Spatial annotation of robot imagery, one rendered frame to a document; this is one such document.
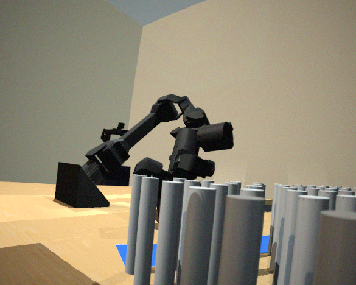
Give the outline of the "blue taped strip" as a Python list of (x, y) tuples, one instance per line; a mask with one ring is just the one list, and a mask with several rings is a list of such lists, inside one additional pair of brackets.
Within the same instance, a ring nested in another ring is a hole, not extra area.
[[(269, 243), (269, 236), (262, 236), (262, 245), (261, 245), (261, 253), (268, 253), (268, 243)], [(118, 252), (120, 254), (120, 257), (123, 261), (123, 264), (125, 265), (126, 263), (126, 254), (127, 254), (127, 245), (122, 244), (122, 245), (116, 245)], [(156, 248), (157, 244), (153, 244), (153, 257), (152, 257), (152, 266), (155, 266), (156, 264)]]

